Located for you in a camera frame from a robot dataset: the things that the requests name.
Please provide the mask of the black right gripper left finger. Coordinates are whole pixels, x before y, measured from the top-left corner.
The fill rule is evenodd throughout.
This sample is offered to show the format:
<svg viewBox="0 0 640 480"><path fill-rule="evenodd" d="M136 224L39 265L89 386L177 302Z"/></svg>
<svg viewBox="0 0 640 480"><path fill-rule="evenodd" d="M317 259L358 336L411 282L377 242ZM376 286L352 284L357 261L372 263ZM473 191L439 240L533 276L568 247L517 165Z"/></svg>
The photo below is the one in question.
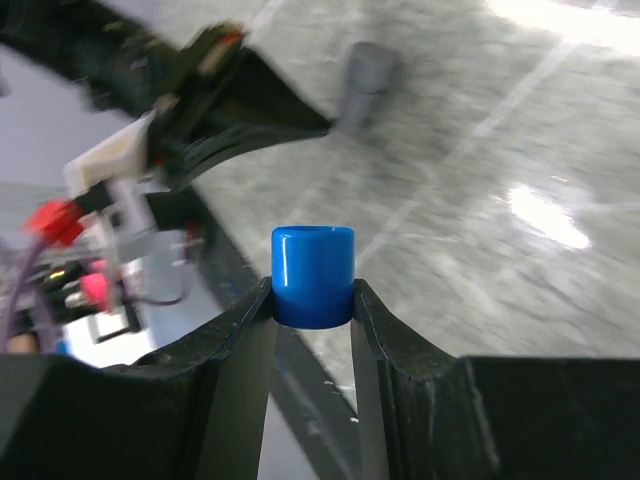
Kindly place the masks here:
<svg viewBox="0 0 640 480"><path fill-rule="evenodd" d="M276 340L271 283L131 365L1 359L5 479L253 479Z"/></svg>

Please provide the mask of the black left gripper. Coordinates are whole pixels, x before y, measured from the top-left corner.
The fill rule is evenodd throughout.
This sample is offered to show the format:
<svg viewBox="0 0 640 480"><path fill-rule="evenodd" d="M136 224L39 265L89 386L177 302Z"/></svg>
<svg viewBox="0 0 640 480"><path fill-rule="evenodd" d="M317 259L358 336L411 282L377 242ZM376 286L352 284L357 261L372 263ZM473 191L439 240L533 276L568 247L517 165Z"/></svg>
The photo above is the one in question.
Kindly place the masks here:
<svg viewBox="0 0 640 480"><path fill-rule="evenodd" d="M245 37L241 24L221 22L182 48L162 39L150 43L158 63L147 164L164 165L171 189L186 188L236 156L332 127L259 52L244 47Z"/></svg>

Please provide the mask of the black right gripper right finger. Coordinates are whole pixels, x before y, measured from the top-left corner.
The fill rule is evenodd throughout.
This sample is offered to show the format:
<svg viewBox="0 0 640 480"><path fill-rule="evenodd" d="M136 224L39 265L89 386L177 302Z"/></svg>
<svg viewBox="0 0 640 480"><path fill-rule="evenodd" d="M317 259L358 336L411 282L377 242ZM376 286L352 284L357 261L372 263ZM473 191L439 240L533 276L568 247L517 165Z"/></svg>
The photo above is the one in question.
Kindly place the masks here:
<svg viewBox="0 0 640 480"><path fill-rule="evenodd" d="M467 356L395 317L365 281L351 344L367 479L635 479L634 359Z"/></svg>

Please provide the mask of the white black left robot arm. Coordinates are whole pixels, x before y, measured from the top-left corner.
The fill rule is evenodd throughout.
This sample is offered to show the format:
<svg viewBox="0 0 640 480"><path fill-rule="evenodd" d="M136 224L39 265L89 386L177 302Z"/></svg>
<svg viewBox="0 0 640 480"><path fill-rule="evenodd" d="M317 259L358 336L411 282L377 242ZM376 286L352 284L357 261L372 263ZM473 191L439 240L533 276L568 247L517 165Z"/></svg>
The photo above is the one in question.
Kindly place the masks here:
<svg viewBox="0 0 640 480"><path fill-rule="evenodd" d="M177 48L99 1L4 1L1 42L87 88L98 110L154 111L143 170L172 189L235 156L326 135L332 123L224 21Z"/></svg>

